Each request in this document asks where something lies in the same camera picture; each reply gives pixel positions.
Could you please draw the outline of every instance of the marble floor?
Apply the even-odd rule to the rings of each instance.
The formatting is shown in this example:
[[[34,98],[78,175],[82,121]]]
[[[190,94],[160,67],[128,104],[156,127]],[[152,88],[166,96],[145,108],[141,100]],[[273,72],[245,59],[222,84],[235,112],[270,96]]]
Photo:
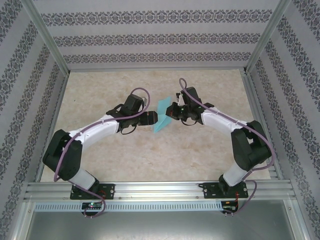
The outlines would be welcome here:
[[[55,130],[75,130],[98,120],[136,87],[150,92],[149,111],[156,110],[158,100],[176,99],[179,78],[196,88],[202,102],[240,120],[253,120],[239,70],[86,72],[70,74]],[[136,94],[146,97],[142,91]],[[229,136],[173,120],[157,133],[140,126],[132,134],[102,139],[82,154],[81,166],[104,182],[213,181],[233,162]],[[41,181],[52,182],[53,176],[45,167]],[[270,174],[262,170],[249,179],[270,179]]]

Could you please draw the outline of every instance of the patterned wallpaper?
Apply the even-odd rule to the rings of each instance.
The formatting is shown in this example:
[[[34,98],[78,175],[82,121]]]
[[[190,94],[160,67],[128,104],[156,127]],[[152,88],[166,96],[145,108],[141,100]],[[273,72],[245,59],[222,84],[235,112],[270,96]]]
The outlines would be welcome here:
[[[245,67],[279,0],[34,3],[71,70]]]
[[[320,239],[320,2],[293,0],[251,73],[281,170]]]
[[[18,0],[0,1],[0,240],[33,182],[64,76]]]

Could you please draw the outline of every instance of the blue towel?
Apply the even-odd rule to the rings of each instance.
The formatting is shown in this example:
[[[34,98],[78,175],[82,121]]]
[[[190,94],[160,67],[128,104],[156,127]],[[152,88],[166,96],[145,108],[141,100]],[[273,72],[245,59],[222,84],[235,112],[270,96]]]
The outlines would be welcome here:
[[[167,98],[158,101],[158,108],[157,108],[157,114],[158,114],[158,122],[153,125],[153,132],[157,133],[161,129],[163,129],[165,126],[167,126],[169,123],[171,123],[171,117],[168,117],[166,115],[167,108],[171,105],[171,97],[168,96]]]

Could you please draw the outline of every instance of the black bracket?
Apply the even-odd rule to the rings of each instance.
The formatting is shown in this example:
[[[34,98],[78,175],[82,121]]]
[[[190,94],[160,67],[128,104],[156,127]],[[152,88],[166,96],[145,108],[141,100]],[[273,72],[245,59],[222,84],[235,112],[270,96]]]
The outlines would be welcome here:
[[[113,200],[115,195],[115,185],[111,183],[99,183],[97,191],[95,192],[105,200]],[[99,200],[96,196],[93,196],[85,191],[80,190],[76,186],[72,186],[71,200]]]
[[[244,199],[249,196],[247,185],[243,181],[230,187],[226,194],[221,191],[219,182],[204,182],[200,183],[198,186],[203,189],[203,196],[205,199],[234,199],[237,196],[240,199]]]

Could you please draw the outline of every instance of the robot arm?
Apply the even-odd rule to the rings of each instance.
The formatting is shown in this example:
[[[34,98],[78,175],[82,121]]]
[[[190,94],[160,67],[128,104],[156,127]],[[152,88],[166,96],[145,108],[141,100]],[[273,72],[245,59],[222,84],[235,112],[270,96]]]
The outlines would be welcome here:
[[[201,99],[198,97],[194,87],[188,87],[186,91],[201,103]],[[176,97],[178,103],[173,102],[167,108],[167,116],[182,122],[191,118],[196,123],[213,127],[231,137],[235,163],[219,178],[219,187],[223,193],[227,194],[230,188],[242,182],[251,169],[271,156],[270,149],[261,138],[239,125],[239,123],[246,125],[266,137],[259,122],[255,120],[245,122],[223,114],[229,118],[226,119],[222,114],[219,114],[220,111],[214,105],[210,103],[204,104],[215,113],[194,102],[183,91],[177,93]]]
[[[54,133],[49,143],[42,160],[43,163],[55,172],[65,146],[73,137],[78,135],[65,152],[58,175],[64,181],[70,181],[85,190],[95,193],[98,189],[99,181],[80,167],[82,153],[92,144],[109,135],[121,132],[129,126],[137,127],[155,124],[158,121],[158,115],[155,111],[146,111],[139,116],[128,119],[114,119],[136,115],[143,108],[144,100],[139,96],[130,94],[124,104],[119,104],[114,109],[111,109],[97,121],[70,132],[62,129],[58,130]]]

